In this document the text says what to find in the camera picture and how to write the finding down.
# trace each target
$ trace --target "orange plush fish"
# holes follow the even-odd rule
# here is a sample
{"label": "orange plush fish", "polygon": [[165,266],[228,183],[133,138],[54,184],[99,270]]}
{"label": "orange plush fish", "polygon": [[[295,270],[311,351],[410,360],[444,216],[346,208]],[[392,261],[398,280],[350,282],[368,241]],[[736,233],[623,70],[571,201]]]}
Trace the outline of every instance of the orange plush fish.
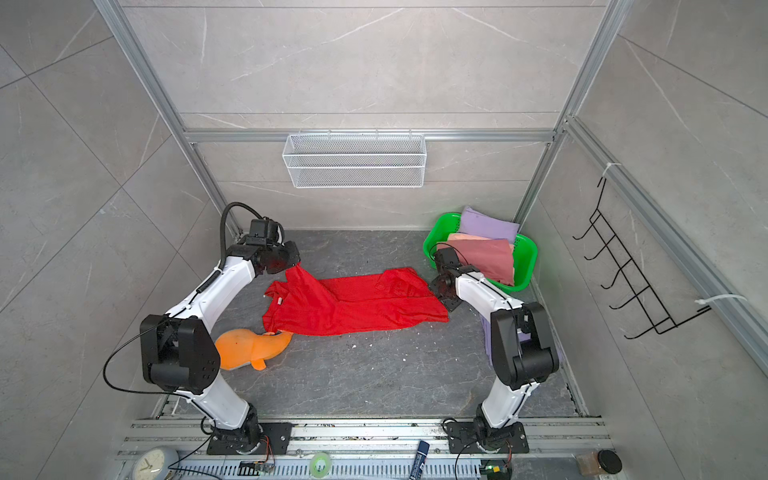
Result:
{"label": "orange plush fish", "polygon": [[250,363],[256,370],[264,370],[264,360],[281,354],[288,347],[291,337],[291,332],[257,335],[248,329],[230,330],[216,340],[216,349],[221,356],[221,368],[234,370]]}

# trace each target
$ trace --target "black metal hook rack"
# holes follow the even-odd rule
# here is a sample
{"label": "black metal hook rack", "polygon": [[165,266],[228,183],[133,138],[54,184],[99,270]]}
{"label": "black metal hook rack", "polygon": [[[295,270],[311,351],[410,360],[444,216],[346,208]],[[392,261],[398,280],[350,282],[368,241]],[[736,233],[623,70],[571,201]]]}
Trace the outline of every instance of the black metal hook rack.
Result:
{"label": "black metal hook rack", "polygon": [[[598,198],[598,204],[594,208],[592,215],[589,216],[589,228],[587,228],[587,231],[585,231],[584,234],[582,234],[580,237],[573,237],[573,238],[574,240],[581,240],[587,236],[587,233],[589,233],[590,230],[594,230],[594,232],[598,235],[598,237],[600,237],[600,240],[603,243],[603,247],[595,255],[593,255],[592,258],[587,258],[586,256],[584,256],[584,259],[587,261],[594,260],[598,257],[598,255],[600,255],[601,253],[603,253],[604,250],[606,250],[611,255],[611,259],[613,259],[614,263],[616,263],[616,267],[618,268],[618,270],[616,271],[616,274],[614,275],[614,279],[611,282],[611,285],[605,286],[601,284],[600,287],[602,287],[605,290],[609,290],[611,287],[613,287],[616,284],[616,280],[618,279],[619,275],[621,275],[624,278],[624,281],[627,282],[627,285],[629,286],[630,290],[632,291],[632,296],[629,298],[629,300],[627,300],[626,302],[622,303],[619,306],[609,305],[609,307],[613,310],[619,310],[621,308],[624,308],[632,300],[637,300],[637,303],[640,304],[640,307],[643,310],[643,313],[645,314],[646,318],[648,318],[648,322],[650,322],[650,327],[648,327],[647,329],[643,330],[642,332],[638,333],[635,336],[624,335],[624,338],[629,340],[640,338],[641,336],[645,335],[651,330],[655,330],[656,333],[660,335],[662,333],[669,332],[672,329],[676,329],[678,326],[681,326],[686,322],[690,322],[692,319],[712,310],[712,308],[707,305],[699,308],[695,314],[693,314],[692,316],[689,316],[688,318],[686,318],[681,322],[677,322],[674,318],[672,318],[672,315],[667,310],[667,307],[664,305],[664,302],[661,301],[661,298],[659,298],[658,294],[656,293],[656,290],[654,290],[654,288],[651,286],[650,282],[648,281],[648,278],[646,278],[645,273],[643,273],[643,270],[640,268],[639,265],[637,265],[637,262],[634,261],[634,257],[632,257],[632,254],[629,252],[629,250],[627,250],[626,246],[624,245],[624,242],[621,241],[621,238],[619,238],[619,236],[616,234],[616,231],[608,222],[608,219],[600,211],[600,202],[601,200],[603,200],[603,192],[605,192],[604,177],[602,177],[598,182],[598,188],[601,189],[600,197]],[[607,240],[595,226],[598,220],[603,220],[603,222],[611,232],[611,236],[608,237]],[[616,258],[616,255],[614,255],[614,252],[611,251],[611,247],[609,246],[609,244],[614,240],[615,240],[614,243],[618,243],[621,246],[621,248],[624,249],[624,252],[629,258],[629,260],[627,260],[624,263],[619,263],[619,261]],[[629,266],[634,266],[634,268],[637,269],[638,273],[641,275],[643,279],[644,286],[640,285],[636,289],[636,287],[632,285],[632,282],[630,282],[629,278],[627,277],[627,273],[625,272],[625,269],[627,269]],[[654,322],[654,320],[651,318],[646,306],[643,304],[643,300],[641,300],[641,297],[640,297],[642,293],[645,293],[649,290],[650,290],[650,294],[653,295],[652,298],[654,298],[658,302],[658,304],[661,306],[661,309],[664,311],[665,317],[658,322]]]}

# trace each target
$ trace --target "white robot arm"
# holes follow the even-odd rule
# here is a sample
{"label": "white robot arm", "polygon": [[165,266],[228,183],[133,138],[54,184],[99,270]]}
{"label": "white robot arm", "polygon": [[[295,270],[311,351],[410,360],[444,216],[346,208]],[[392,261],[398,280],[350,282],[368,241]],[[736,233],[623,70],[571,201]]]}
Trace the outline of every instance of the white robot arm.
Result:
{"label": "white robot arm", "polygon": [[495,451],[512,437],[525,400],[559,369],[549,319],[538,303],[523,303],[488,282],[473,266],[462,265],[452,247],[437,251],[435,265],[438,276],[430,288],[445,307],[453,311],[465,301],[480,312],[482,321],[491,323],[496,379],[478,406],[473,427],[478,447]]}
{"label": "white robot arm", "polygon": [[[234,206],[246,208],[257,219],[247,235],[226,248],[225,219]],[[210,455],[250,454],[263,444],[266,433],[253,405],[241,399],[219,372],[221,359],[210,332],[243,287],[261,273],[279,273],[296,265],[300,256],[294,242],[283,242],[279,223],[262,218],[247,205],[227,205],[221,218],[218,266],[165,315],[149,315],[141,322],[141,362],[147,382],[188,399],[214,421]],[[283,427],[290,433],[290,424]],[[272,446],[276,452],[281,450],[277,439]]]}

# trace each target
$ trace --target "green laundry basket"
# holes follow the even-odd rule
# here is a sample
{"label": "green laundry basket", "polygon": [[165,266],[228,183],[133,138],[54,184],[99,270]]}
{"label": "green laundry basket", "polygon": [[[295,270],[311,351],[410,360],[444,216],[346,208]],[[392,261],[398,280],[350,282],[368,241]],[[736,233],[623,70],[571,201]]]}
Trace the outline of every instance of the green laundry basket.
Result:
{"label": "green laundry basket", "polygon": [[[458,231],[458,224],[462,219],[461,214],[451,212],[449,214],[443,214],[437,219],[432,231],[429,232],[426,240],[424,240],[424,254],[429,259],[429,264],[432,268],[435,267],[435,260],[432,257],[437,250],[435,245],[438,242],[445,242],[448,239],[449,233],[456,233]],[[528,284],[531,282],[533,276],[533,267],[536,264],[536,257],[538,256],[538,248],[533,240],[518,233],[515,238],[515,250],[512,253],[515,258],[515,286],[505,285],[503,283],[496,282],[488,279],[489,282],[496,285],[504,293],[519,292],[525,290]]]}

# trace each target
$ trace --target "green tape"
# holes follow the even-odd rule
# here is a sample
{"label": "green tape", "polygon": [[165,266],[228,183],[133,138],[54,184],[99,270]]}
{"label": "green tape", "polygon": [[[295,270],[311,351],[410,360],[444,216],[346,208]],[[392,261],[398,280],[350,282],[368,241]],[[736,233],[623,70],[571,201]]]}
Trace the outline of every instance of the green tape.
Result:
{"label": "green tape", "polygon": [[310,462],[310,475],[322,478],[331,472],[331,457],[325,452],[318,452]]}

